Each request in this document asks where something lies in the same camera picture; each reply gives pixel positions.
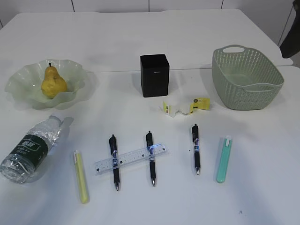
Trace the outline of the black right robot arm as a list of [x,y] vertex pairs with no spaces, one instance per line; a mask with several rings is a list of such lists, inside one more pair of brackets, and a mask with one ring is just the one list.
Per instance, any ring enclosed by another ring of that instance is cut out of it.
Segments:
[[300,0],[293,1],[296,17],[291,29],[280,46],[283,58],[290,58],[300,51]]

